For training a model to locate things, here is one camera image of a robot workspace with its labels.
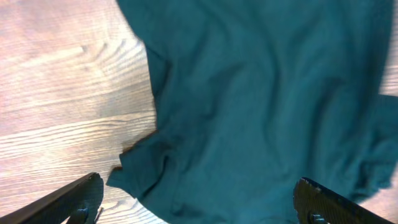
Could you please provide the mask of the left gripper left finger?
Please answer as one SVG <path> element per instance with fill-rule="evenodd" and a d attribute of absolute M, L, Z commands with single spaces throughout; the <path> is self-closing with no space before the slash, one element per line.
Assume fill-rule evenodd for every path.
<path fill-rule="evenodd" d="M 96 172 L 1 217 L 9 224 L 95 224 L 102 212 L 104 182 Z"/>

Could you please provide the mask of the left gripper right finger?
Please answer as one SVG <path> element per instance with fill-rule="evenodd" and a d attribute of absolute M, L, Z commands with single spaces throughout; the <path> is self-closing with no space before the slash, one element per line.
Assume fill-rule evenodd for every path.
<path fill-rule="evenodd" d="M 301 224 L 393 224 L 306 177 L 295 185 L 293 204 Z"/>

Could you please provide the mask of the black t-shirt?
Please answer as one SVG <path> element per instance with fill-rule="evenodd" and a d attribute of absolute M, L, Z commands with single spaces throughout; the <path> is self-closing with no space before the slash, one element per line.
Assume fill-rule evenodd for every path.
<path fill-rule="evenodd" d="M 108 185 L 169 223 L 296 222 L 301 177 L 360 202 L 397 164 L 379 94 L 394 3 L 123 0 L 144 42 L 156 129 Z"/>

